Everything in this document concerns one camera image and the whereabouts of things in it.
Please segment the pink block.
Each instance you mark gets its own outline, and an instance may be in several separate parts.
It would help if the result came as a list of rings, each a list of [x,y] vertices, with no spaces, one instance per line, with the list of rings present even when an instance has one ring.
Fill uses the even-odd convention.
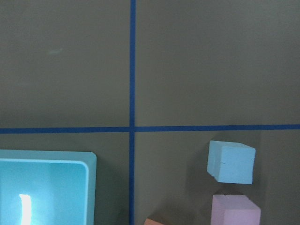
[[[212,225],[259,225],[261,209],[245,195],[213,195]]]

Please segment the orange block left side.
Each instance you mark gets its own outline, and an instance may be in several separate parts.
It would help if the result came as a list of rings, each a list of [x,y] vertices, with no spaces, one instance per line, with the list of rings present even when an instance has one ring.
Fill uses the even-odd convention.
[[[164,225],[158,221],[152,220],[150,218],[146,218],[143,225]]]

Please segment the light blue block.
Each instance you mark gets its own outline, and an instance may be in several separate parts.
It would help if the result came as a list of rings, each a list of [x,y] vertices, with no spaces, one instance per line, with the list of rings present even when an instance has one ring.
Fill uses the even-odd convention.
[[[255,148],[242,143],[211,140],[207,173],[217,182],[250,185],[255,154]]]

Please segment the blue plastic tray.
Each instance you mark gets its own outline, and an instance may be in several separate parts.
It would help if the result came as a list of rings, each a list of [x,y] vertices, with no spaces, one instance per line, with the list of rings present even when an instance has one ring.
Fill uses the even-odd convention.
[[[92,152],[1,150],[1,224],[93,224],[96,168]]]

